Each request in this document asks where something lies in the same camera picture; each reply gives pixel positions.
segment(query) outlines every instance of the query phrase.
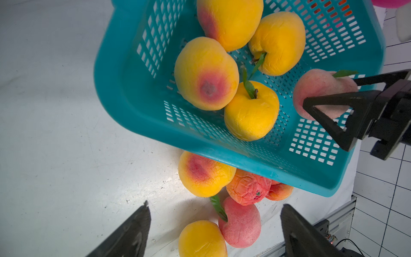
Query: artificial peach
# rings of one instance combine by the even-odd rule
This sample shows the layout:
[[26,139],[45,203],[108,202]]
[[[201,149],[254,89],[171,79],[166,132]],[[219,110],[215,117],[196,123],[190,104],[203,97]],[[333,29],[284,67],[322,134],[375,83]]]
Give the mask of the artificial peach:
[[263,0],[197,0],[197,16],[206,36],[231,52],[254,35],[263,7]]
[[271,185],[266,198],[271,201],[281,201],[289,197],[293,192],[293,189],[294,187],[283,183]]
[[178,253],[180,257],[227,257],[227,246],[215,223],[199,220],[181,231]]
[[261,201],[270,190],[271,179],[237,169],[233,180],[226,186],[229,195],[241,205]]
[[[348,92],[357,92],[358,86],[350,77],[335,78],[335,72],[328,72],[322,69],[312,69],[307,71],[298,80],[293,93],[293,104],[297,113],[308,120],[314,118],[304,110],[302,104],[307,97],[323,95],[333,95]],[[331,119],[340,117],[346,112],[349,106],[343,105],[318,105],[317,108]]]
[[224,108],[227,129],[244,141],[258,140],[268,134],[277,120],[280,108],[274,90],[256,81],[250,82],[258,90],[257,98],[251,99],[241,82],[234,98]]
[[304,52],[305,28],[293,12],[277,12],[261,19],[248,43],[254,59],[266,53],[259,70],[270,76],[280,76],[293,68]]
[[186,44],[174,67],[180,94],[197,108],[224,108],[237,92],[240,80],[234,59],[214,39],[198,37]]
[[228,222],[218,219],[218,227],[226,242],[235,248],[254,244],[261,233],[261,218],[254,204],[243,206],[231,197],[223,202]]
[[182,184],[194,195],[211,197],[231,182],[236,168],[184,151],[178,163]]

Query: white table surface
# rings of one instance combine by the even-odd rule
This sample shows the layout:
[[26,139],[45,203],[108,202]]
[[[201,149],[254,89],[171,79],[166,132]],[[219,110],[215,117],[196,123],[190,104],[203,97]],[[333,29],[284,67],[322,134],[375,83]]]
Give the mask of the white table surface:
[[[181,184],[180,149],[124,129],[101,106],[93,65],[112,10],[108,0],[0,3],[1,256],[84,256],[145,200],[149,257],[178,256],[185,225],[217,219],[208,199]],[[284,203],[316,222],[349,201],[358,152],[334,196],[295,189],[258,203],[260,238],[228,246],[229,256],[282,242]]]

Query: peach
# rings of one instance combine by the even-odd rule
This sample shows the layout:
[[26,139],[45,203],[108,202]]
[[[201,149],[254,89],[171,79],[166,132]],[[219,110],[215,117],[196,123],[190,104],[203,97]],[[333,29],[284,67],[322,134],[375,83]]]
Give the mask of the peach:
[[293,192],[293,189],[294,187],[283,183],[271,185],[270,191],[268,192],[266,198],[271,201],[281,201],[289,197]]
[[182,184],[198,197],[211,197],[231,182],[236,168],[184,151],[178,163]]
[[224,108],[240,80],[234,59],[219,42],[207,37],[186,44],[175,62],[174,77],[182,97],[205,111]]
[[227,246],[217,224],[199,220],[181,231],[178,253],[180,257],[227,257]]
[[305,28],[293,12],[277,12],[261,19],[248,43],[254,59],[266,53],[259,70],[270,76],[281,76],[301,59],[305,47]]
[[254,35],[263,7],[263,0],[197,0],[197,16],[206,36],[231,52]]
[[[335,78],[335,72],[328,72],[322,69],[312,69],[307,71],[298,80],[293,92],[293,104],[297,113],[308,120],[314,118],[302,107],[304,99],[307,97],[333,95],[348,92],[357,92],[358,86],[350,77]],[[331,119],[340,117],[346,112],[349,106],[342,105],[319,105],[317,108]]]
[[246,206],[261,201],[268,194],[270,186],[271,179],[237,169],[226,189],[236,202]]
[[231,197],[223,202],[228,222],[218,219],[218,227],[226,242],[235,248],[246,248],[257,241],[261,233],[261,218],[254,204],[242,206]]

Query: yellow peach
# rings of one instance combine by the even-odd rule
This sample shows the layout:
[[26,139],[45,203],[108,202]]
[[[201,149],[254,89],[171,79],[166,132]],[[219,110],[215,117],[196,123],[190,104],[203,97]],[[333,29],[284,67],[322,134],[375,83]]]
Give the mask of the yellow peach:
[[227,257],[227,246],[215,223],[199,220],[181,231],[178,253],[180,257]]
[[233,180],[236,168],[184,151],[178,163],[182,184],[198,197],[211,197]]
[[197,16],[207,37],[227,52],[247,44],[263,14],[263,0],[197,0]]
[[270,132],[280,108],[277,94],[271,88],[250,82],[258,90],[257,98],[251,99],[241,82],[234,98],[224,108],[227,129],[244,141],[258,140]]
[[240,80],[234,59],[208,37],[186,44],[175,62],[174,77],[183,98],[205,111],[224,108],[236,94]]
[[281,76],[301,59],[305,47],[305,28],[301,18],[292,12],[277,12],[261,19],[248,43],[255,59],[267,53],[259,70],[270,76]]

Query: red peach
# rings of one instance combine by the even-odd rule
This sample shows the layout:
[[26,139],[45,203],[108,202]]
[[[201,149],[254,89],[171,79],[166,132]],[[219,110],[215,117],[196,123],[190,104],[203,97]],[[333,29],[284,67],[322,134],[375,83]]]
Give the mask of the red peach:
[[268,194],[270,186],[271,179],[237,169],[226,189],[236,202],[245,206],[261,201]]

